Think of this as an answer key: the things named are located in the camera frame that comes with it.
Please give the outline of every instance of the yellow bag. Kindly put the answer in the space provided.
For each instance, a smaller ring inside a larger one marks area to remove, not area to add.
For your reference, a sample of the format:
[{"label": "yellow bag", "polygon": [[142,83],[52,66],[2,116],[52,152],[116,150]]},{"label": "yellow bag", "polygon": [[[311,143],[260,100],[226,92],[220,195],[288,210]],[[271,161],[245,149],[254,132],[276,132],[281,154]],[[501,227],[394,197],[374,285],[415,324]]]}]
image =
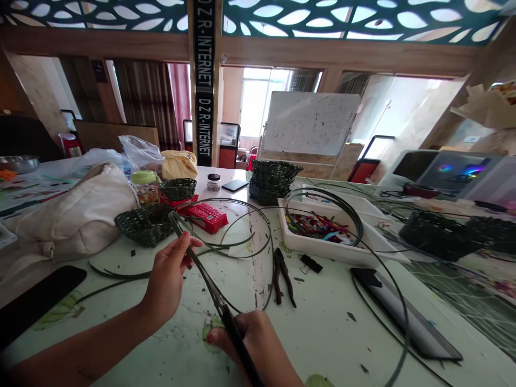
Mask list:
[{"label": "yellow bag", "polygon": [[163,163],[162,176],[170,180],[175,178],[197,177],[197,158],[195,154],[187,150],[164,150],[161,152],[165,156]]}]

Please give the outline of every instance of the red package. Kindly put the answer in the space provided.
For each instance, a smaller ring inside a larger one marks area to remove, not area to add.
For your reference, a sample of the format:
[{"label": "red package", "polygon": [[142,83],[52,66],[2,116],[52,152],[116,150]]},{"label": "red package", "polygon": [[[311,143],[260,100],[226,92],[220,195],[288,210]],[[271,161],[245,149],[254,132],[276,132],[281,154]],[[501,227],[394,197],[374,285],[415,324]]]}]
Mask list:
[{"label": "red package", "polygon": [[176,210],[177,213],[180,213],[181,215],[183,214],[182,209],[185,208],[187,204],[196,202],[198,198],[199,198],[199,195],[194,195],[190,199],[176,200],[175,202],[172,202],[167,199],[167,197],[165,196],[165,194],[163,192],[160,191],[160,203],[166,203],[166,204],[170,205],[173,209]]},{"label": "red package", "polygon": [[189,207],[184,215],[201,218],[190,220],[210,234],[216,234],[221,227],[228,224],[225,213],[204,202]]}]

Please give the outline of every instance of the white cloth bag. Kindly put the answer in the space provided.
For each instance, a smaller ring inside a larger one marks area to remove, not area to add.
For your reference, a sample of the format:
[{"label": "white cloth bag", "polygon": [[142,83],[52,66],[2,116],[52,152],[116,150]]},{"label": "white cloth bag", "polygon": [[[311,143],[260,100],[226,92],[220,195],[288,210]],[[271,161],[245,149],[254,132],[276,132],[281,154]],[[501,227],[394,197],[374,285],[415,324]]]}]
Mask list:
[{"label": "white cloth bag", "polygon": [[9,219],[5,226],[18,235],[20,243],[36,244],[48,259],[70,261],[107,247],[118,236],[115,216],[137,206],[123,172],[111,162],[101,163],[68,193]]}]

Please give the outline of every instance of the white tray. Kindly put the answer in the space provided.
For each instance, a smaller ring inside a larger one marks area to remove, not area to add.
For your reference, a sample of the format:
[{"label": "white tray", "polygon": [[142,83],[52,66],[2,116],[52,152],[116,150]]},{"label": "white tray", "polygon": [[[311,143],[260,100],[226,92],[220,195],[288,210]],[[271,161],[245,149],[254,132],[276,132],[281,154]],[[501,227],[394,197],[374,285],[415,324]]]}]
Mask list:
[{"label": "white tray", "polygon": [[[316,188],[312,185],[308,185],[308,184],[303,184],[303,188]],[[383,214],[382,211],[380,211],[378,209],[378,207],[374,206],[371,204],[370,201],[368,201],[367,199],[364,199],[364,198],[361,198],[361,197],[358,197],[358,196],[354,196],[354,195],[349,195],[347,193],[342,193],[342,192],[337,192],[337,191],[332,191],[332,190],[329,190],[329,189],[324,189],[325,191],[328,191],[330,192],[331,194],[334,194],[338,197],[340,197],[341,199],[347,201],[349,203],[349,205],[351,207],[354,208],[354,210],[356,212],[360,213],[365,213],[367,215],[374,215],[374,216],[377,216],[377,217],[380,217],[380,218],[383,218],[383,219],[387,219],[387,217]],[[333,207],[336,207],[335,204],[333,203],[325,203],[325,202],[322,202],[321,198],[317,198],[318,200],[313,200],[313,199],[310,199],[306,196],[303,196],[303,201],[306,202],[306,203],[320,203],[320,204],[324,204],[324,205],[329,205],[329,206],[333,206]]]},{"label": "white tray", "polygon": [[[284,199],[278,199],[279,206],[283,207]],[[317,215],[327,216],[328,218],[335,217],[334,220],[340,224],[348,225],[349,230],[356,234],[356,228],[353,225],[351,218],[343,210],[333,205],[320,204],[314,200],[311,203],[295,202],[291,200],[289,203],[290,212],[295,210],[314,211]],[[308,255],[320,256],[323,258],[330,258],[336,261],[352,264],[353,266],[376,268],[380,266],[378,259],[372,253],[359,243],[359,247],[351,247],[340,245],[338,243],[310,238],[308,236],[296,235],[292,233],[286,223],[285,210],[279,209],[279,224],[283,233],[283,242],[292,250],[300,251]],[[373,226],[363,223],[364,235],[362,240],[374,251],[396,251],[398,250],[385,239],[380,232]],[[380,258],[391,259],[398,262],[410,263],[402,253],[377,253]]]}]

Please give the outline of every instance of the decorative ceiling panel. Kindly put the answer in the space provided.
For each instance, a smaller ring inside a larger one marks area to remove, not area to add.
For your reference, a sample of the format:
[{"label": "decorative ceiling panel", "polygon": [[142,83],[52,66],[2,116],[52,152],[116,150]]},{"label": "decorative ceiling panel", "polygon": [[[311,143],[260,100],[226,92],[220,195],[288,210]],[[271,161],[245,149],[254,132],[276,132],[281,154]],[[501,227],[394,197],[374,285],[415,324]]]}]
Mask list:
[{"label": "decorative ceiling panel", "polygon": [[188,32],[185,0],[14,0],[2,7],[0,23],[5,24]]},{"label": "decorative ceiling panel", "polygon": [[224,0],[223,34],[485,45],[506,0]]}]

